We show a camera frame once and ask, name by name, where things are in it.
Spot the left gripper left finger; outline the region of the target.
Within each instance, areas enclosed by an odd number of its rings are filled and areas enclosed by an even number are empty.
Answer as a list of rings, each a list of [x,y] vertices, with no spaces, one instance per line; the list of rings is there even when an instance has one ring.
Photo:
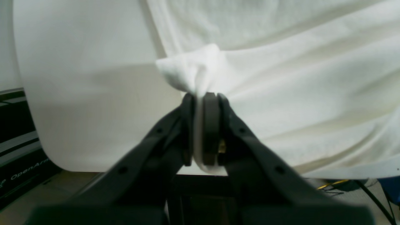
[[[106,173],[66,202],[35,209],[27,224],[167,225],[172,179],[192,163],[194,107],[186,94]]]

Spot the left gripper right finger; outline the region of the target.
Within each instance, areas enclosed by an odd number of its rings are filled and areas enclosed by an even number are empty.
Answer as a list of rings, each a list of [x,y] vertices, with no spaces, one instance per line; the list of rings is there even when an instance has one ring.
[[[241,225],[374,225],[367,207],[311,187],[253,134],[223,94],[203,98],[202,162],[223,166]]]

